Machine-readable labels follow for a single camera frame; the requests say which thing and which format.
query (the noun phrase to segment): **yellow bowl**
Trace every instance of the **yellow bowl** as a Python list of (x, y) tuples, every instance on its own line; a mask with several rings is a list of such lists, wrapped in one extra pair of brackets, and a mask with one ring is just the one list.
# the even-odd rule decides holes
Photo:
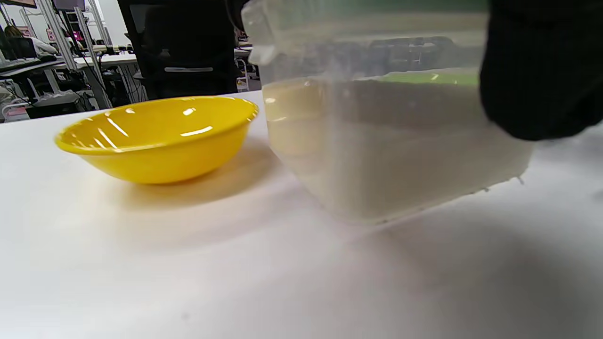
[(84, 119), (61, 131), (55, 142), (119, 179), (179, 182), (232, 159), (257, 112), (254, 103), (235, 98), (147, 101)]

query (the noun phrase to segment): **clear plastic container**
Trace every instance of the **clear plastic container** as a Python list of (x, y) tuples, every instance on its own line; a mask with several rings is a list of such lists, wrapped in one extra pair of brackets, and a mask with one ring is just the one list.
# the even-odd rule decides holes
[(270, 144), (332, 212), (380, 223), (520, 176), (479, 97), (486, 1), (252, 0)]

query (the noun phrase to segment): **liquid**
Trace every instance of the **liquid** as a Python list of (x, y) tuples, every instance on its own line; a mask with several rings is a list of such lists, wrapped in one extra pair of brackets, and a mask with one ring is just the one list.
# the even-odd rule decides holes
[(263, 92), (275, 153), (352, 221), (379, 223), (518, 177), (532, 153), (487, 120), (476, 86), (304, 78)]

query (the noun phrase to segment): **office chair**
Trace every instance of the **office chair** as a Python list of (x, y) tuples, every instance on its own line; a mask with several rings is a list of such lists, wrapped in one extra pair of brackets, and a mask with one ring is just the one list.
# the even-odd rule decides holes
[(150, 99), (236, 93), (235, 37), (221, 0), (120, 0)]

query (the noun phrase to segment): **desk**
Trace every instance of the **desk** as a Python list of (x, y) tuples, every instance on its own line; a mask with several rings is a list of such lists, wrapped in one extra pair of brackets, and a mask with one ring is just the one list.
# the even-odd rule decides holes
[[(51, 61), (51, 62), (40, 63), (38, 65), (33, 65), (33, 66), (29, 66), (29, 67), (14, 69), (12, 71), (2, 72), (2, 73), (0, 73), (0, 79), (13, 78), (13, 77), (17, 77), (19, 75), (26, 74), (27, 72), (43, 70), (44, 75), (46, 76), (46, 79), (48, 80), (48, 83), (50, 84), (50, 87), (52, 88), (52, 91), (54, 93), (59, 93), (60, 89), (58, 88), (57, 79), (54, 77), (54, 73), (52, 72), (52, 69), (55, 68), (57, 65), (64, 65), (63, 60), (57, 59), (57, 60)], [(31, 81), (29, 81), (29, 82), (30, 82), (30, 86), (33, 89), (34, 93), (37, 93), (36, 88), (31, 84)]]
[[(110, 103), (105, 103), (103, 101), (103, 88), (97, 83), (95, 76), (92, 73), (92, 58), (75, 58), (75, 64), (78, 69), (81, 69), (86, 74), (86, 78), (90, 83), (92, 88), (92, 92), (96, 98), (96, 101), (100, 108), (110, 107)], [(146, 92), (144, 87), (140, 84), (136, 84), (132, 77), (126, 77), (124, 74), (134, 74), (136, 72), (136, 55), (135, 54), (119, 54), (119, 55), (104, 55), (101, 60), (101, 66), (117, 66), (119, 68), (119, 72), (122, 76), (122, 80), (124, 84), (128, 86), (126, 88), (131, 88), (135, 90), (128, 91), (128, 96), (130, 97), (130, 101), (132, 103), (136, 103), (139, 98), (145, 98)], [(57, 65), (55, 68), (65, 68), (65, 64)]]
[(136, 186), (52, 144), (90, 114), (0, 125), (2, 338), (603, 337), (603, 128), (543, 143), (525, 186), (355, 226), (263, 116), (217, 172)]

